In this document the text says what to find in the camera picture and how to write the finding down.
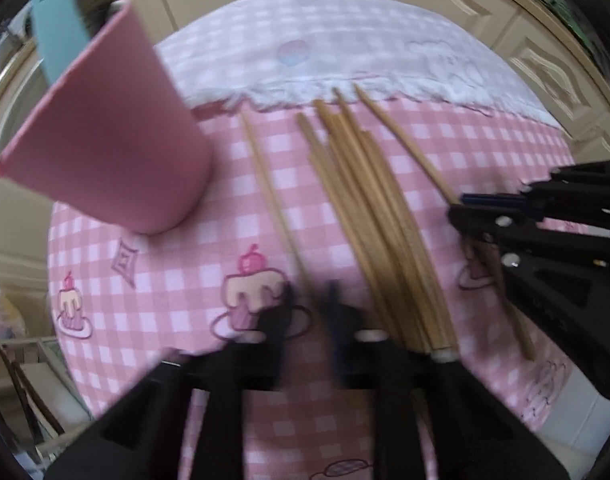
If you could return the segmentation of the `pink checkered tablecloth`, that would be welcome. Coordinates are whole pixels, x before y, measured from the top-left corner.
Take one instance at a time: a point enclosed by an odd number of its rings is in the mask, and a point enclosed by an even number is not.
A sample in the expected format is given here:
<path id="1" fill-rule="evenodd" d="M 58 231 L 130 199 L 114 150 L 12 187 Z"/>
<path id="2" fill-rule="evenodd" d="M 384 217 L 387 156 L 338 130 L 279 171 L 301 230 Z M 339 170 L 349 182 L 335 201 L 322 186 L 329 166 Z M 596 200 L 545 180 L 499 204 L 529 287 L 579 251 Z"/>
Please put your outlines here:
<path id="1" fill-rule="evenodd" d="M 458 192 L 514 192 L 546 177 L 548 162 L 572 162 L 560 129 L 514 114 L 406 99 L 379 105 Z M 468 366 L 521 422 L 540 430 L 571 362 L 533 323 L 534 361 L 524 359 L 494 282 L 462 248 L 436 185 L 365 105 L 358 125 L 387 157 L 430 252 Z M 212 141 L 214 172 L 191 216 L 160 235 L 140 235 L 55 203 L 48 237 L 49 288 L 58 340 L 93 415 L 127 391 L 161 351 L 201 352 L 252 328 L 289 280 L 303 287 L 340 280 L 350 304 L 371 307 L 369 288 L 297 125 L 312 106 L 258 113 L 198 111 Z M 271 181 L 259 177 L 249 133 Z M 328 348 L 308 287 L 294 312 L 286 385 L 249 394 L 249 479 L 371 479 L 367 405 L 333 385 Z"/>

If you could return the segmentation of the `light blue sheathed knife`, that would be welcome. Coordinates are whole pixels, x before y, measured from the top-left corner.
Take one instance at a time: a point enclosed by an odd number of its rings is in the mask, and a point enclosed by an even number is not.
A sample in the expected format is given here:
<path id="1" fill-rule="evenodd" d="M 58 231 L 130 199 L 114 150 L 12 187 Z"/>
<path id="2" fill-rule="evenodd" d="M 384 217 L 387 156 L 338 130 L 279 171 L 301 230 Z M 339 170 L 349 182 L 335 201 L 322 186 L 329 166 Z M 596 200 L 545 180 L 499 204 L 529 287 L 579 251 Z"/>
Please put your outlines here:
<path id="1" fill-rule="evenodd" d="M 91 36 L 77 0 L 29 0 L 41 67 L 53 86 L 86 49 Z"/>

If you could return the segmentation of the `white checkered towel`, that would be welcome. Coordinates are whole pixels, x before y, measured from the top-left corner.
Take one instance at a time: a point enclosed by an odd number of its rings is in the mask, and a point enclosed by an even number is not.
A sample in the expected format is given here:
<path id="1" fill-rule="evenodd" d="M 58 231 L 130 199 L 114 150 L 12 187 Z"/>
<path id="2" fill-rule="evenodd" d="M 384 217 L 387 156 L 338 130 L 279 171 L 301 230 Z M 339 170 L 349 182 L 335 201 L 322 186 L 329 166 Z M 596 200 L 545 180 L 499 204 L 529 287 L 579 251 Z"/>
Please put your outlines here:
<path id="1" fill-rule="evenodd" d="M 155 51 L 191 107 L 371 99 L 447 102 L 558 122 L 514 70 L 444 16 L 395 0 L 238 0 Z"/>

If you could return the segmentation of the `pink utensil holder cup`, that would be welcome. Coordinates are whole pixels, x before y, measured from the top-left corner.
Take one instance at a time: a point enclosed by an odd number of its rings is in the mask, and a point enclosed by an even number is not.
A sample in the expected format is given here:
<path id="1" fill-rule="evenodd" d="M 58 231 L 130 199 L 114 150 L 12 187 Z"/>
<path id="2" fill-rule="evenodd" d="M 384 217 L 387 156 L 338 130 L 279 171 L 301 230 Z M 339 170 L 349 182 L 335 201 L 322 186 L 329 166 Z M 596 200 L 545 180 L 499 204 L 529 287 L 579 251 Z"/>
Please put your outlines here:
<path id="1" fill-rule="evenodd" d="M 212 158 L 137 13 L 124 6 L 0 142 L 0 179 L 156 234 L 198 205 Z"/>

